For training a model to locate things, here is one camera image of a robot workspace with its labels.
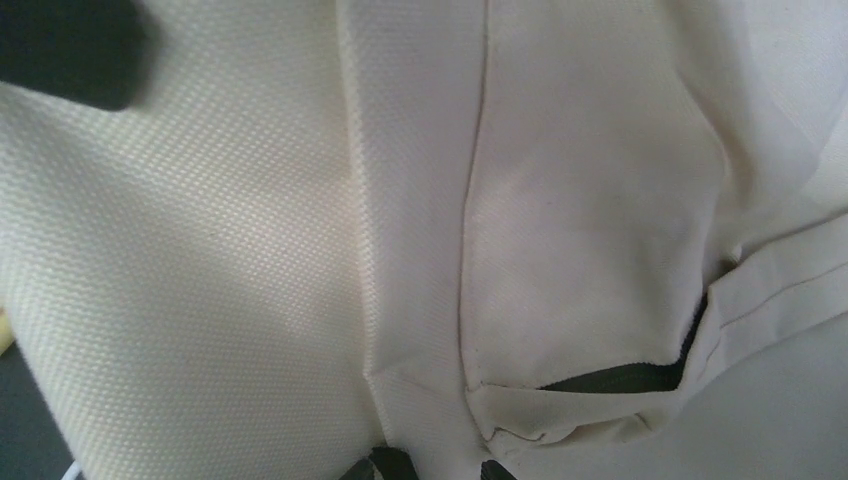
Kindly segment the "cream canvas backpack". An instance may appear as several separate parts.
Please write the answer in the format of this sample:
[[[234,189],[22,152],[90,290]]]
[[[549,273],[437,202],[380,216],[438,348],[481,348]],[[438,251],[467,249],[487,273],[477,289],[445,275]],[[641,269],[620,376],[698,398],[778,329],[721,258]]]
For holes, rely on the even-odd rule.
[[[847,475],[843,1],[138,1],[1,82],[1,299],[90,479]]]

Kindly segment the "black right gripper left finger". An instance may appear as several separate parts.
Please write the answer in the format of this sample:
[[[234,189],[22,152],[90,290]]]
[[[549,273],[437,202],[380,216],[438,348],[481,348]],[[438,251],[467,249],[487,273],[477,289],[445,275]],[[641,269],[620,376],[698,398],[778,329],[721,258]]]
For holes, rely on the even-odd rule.
[[[375,447],[340,477],[340,480],[418,479],[418,473],[408,453],[388,446]]]

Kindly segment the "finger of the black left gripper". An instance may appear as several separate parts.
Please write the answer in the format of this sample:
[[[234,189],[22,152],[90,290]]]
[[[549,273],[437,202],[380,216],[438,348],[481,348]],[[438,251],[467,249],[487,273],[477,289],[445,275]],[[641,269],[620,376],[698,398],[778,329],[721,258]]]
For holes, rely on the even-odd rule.
[[[138,1],[1,2],[5,85],[121,111],[146,83],[148,49],[149,17]]]

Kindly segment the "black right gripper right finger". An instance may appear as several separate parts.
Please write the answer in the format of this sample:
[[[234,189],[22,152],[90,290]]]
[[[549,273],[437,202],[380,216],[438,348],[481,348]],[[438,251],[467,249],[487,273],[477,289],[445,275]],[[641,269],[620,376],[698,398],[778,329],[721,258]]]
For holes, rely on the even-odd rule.
[[[487,460],[481,464],[481,480],[517,480],[503,465],[496,460]]]

